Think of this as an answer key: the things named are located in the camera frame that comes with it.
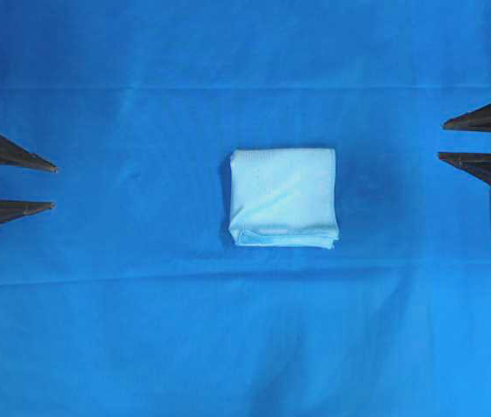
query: light blue towel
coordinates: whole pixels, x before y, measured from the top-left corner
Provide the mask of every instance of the light blue towel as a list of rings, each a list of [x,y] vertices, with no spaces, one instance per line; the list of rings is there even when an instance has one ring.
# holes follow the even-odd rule
[[[236,245],[334,247],[333,149],[237,150],[230,164]]]

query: microfiber cloth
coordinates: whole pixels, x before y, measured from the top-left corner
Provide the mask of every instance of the microfiber cloth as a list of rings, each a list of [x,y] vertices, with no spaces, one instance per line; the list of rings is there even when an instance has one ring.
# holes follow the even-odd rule
[[[334,247],[333,149],[237,150],[230,165],[236,245]]]

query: folded towel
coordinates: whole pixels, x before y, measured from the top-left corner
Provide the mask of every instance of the folded towel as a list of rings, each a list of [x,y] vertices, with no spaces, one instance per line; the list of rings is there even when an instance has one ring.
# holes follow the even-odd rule
[[[333,149],[237,150],[230,165],[236,245],[334,247]]]

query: blue cloth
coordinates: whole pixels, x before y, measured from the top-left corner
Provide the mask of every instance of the blue cloth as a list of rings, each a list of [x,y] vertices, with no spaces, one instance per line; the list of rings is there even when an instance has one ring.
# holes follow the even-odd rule
[[[491,0],[0,0],[0,417],[491,415]],[[234,149],[338,151],[334,250],[236,247]]]
[[[230,164],[236,245],[334,247],[333,149],[237,150]]]

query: blue fabric surface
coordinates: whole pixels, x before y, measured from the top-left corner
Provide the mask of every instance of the blue fabric surface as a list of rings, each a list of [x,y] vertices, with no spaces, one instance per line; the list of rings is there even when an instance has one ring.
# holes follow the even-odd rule
[[[0,416],[491,415],[491,0],[0,0]],[[332,251],[238,248],[234,149],[339,149]]]
[[[237,246],[334,247],[333,149],[237,150],[230,161],[229,232]]]

